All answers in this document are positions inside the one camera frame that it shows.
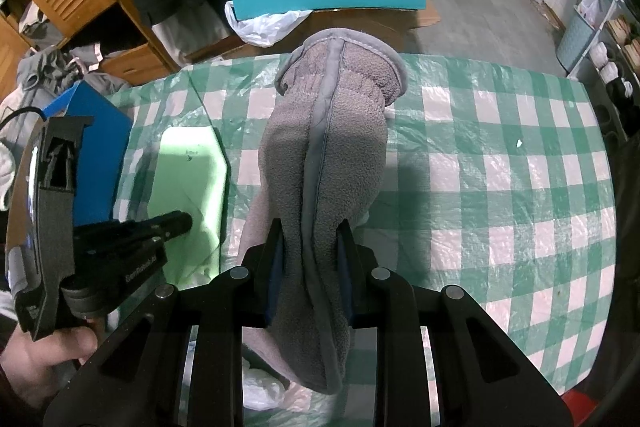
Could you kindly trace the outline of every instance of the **plastic tablecloth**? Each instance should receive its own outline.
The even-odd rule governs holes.
[[[474,60],[403,58],[408,90],[385,111],[382,190],[354,236],[414,285],[465,288],[562,393],[593,364],[616,253],[609,165],[584,87]],[[113,95],[134,120],[115,216],[146,217],[164,129],[212,124],[230,166],[221,270],[232,267],[284,60],[205,62]],[[245,424],[368,427],[375,378],[375,333],[356,331],[340,394],[293,388],[280,409],[247,411]]]

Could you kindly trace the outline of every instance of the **gray fleece glove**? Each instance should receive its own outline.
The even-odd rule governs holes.
[[[386,157],[385,106],[406,90],[402,59],[367,34],[336,28],[309,37],[276,77],[278,100],[258,153],[260,193],[239,261],[279,217],[284,277],[267,330],[244,343],[289,380],[326,394],[344,377],[350,328],[342,311],[336,229],[355,225],[378,195]]]

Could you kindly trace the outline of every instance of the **human hand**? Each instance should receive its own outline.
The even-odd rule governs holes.
[[[66,360],[84,363],[98,347],[98,338],[87,327],[56,330],[37,342],[17,326],[4,351],[0,365],[15,394],[34,409],[58,391],[53,370]]]

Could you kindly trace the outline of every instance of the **clothes pile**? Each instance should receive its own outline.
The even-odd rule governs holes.
[[[23,107],[44,109],[58,95],[81,80],[101,94],[113,94],[129,87],[124,80],[92,71],[99,63],[96,46],[75,48],[68,53],[55,46],[29,51],[18,63],[16,88],[0,103],[0,121]],[[27,112],[0,130],[0,210],[6,210],[15,171],[38,119]]]

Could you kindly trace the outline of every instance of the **metal screw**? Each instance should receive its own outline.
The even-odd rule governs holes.
[[[444,290],[444,293],[447,294],[447,297],[453,299],[455,301],[459,301],[465,296],[465,291],[460,286],[447,286],[447,289]]]
[[[229,272],[231,279],[244,279],[249,277],[249,270],[244,266],[234,266]]]
[[[156,297],[166,299],[174,292],[174,287],[170,284],[161,284],[156,288]]]
[[[386,268],[378,266],[377,268],[371,270],[371,276],[373,277],[373,279],[385,281],[389,279],[389,277],[391,277],[391,272],[389,272],[389,270],[387,270]]]

